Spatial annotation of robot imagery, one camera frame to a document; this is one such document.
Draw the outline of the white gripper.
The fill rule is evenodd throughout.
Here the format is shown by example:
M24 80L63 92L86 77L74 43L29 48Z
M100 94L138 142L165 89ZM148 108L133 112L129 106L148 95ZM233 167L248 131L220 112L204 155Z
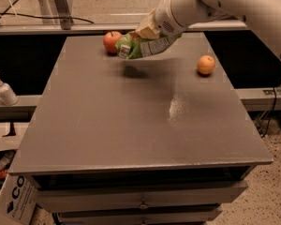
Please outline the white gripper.
M161 0L136 28L141 38L158 39L160 32L173 36L185 30L185 0Z

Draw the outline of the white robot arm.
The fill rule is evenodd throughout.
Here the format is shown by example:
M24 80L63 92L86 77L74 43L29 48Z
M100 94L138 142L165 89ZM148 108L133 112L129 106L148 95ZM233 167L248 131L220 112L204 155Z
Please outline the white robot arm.
M221 15L242 21L281 61L281 0L161 0L136 33L149 39L174 36Z

